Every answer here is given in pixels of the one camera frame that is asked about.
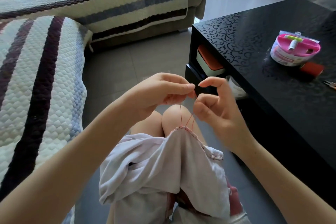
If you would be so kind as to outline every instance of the red thread spool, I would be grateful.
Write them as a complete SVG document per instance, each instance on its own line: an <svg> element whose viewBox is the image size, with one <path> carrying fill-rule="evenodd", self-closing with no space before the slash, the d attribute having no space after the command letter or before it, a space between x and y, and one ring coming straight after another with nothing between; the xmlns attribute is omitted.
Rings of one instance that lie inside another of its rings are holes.
<svg viewBox="0 0 336 224"><path fill-rule="evenodd" d="M300 71L318 77L324 70L324 66L314 62L306 62L300 66Z"/></svg>

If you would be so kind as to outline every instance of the person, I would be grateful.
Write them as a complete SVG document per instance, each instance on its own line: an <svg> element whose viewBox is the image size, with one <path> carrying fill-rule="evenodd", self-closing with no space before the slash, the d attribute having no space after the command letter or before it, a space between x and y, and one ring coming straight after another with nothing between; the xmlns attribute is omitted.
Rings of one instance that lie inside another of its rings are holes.
<svg viewBox="0 0 336 224"><path fill-rule="evenodd" d="M336 211L286 170L247 128L225 79L209 77L218 96L200 94L193 112L253 172L289 224L336 223ZM75 139L36 169L0 203L0 224L61 223L86 182L126 132L167 135L179 126L179 106L163 116L159 104L181 103L195 85L181 76L158 73L131 88L106 107ZM190 117L181 108L182 119ZM194 132L204 141L198 126Z"/></svg>

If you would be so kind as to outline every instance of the sofa leg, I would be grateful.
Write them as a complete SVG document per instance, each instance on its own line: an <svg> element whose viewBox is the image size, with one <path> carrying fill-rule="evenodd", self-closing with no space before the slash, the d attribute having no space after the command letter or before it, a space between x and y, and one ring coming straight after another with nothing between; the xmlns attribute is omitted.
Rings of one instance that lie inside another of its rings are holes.
<svg viewBox="0 0 336 224"><path fill-rule="evenodd" d="M179 29L178 31L179 31L180 33L181 33L181 32L186 32L186 31L188 31L188 28Z"/></svg>

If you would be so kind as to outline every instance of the person's left hand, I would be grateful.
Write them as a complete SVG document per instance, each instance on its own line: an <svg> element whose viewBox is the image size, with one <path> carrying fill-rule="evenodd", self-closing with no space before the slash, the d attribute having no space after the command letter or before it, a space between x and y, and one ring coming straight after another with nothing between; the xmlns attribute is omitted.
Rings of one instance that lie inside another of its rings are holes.
<svg viewBox="0 0 336 224"><path fill-rule="evenodd" d="M127 91L120 101L140 121L146 119L160 104L178 104L187 96L193 98L194 88L195 85L182 76L157 73Z"/></svg>

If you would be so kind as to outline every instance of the person's right hand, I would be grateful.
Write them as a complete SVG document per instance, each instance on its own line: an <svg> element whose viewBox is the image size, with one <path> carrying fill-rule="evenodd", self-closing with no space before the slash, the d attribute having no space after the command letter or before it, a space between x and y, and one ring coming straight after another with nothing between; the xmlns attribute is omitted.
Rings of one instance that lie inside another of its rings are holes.
<svg viewBox="0 0 336 224"><path fill-rule="evenodd" d="M195 115L212 126L216 136L239 157L256 146L228 82L223 78L208 77L199 86L216 87L218 96L200 94L194 104Z"/></svg>

